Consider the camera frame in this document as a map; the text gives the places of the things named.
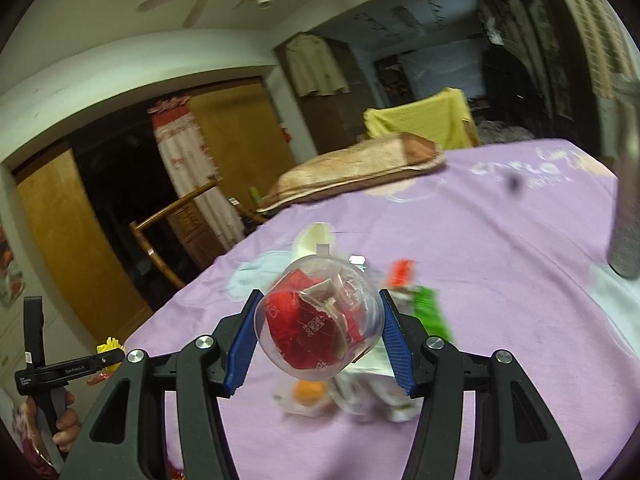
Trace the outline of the person's left hand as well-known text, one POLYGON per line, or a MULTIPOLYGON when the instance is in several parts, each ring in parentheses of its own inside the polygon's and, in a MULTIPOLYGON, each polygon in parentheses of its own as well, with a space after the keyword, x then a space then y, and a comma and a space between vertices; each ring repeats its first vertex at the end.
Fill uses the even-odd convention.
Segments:
MULTIPOLYGON (((67 391, 65 393, 66 410, 58 418, 56 422, 58 431, 52 436, 53 443, 61 452, 70 452, 81 430, 78 414, 72 408, 74 403, 75 397, 67 391)), ((29 396, 23 404, 22 410, 26 420, 28 438, 32 441, 32 446, 42 455, 47 455, 46 446, 37 427, 38 406, 35 404, 34 399, 29 396)))

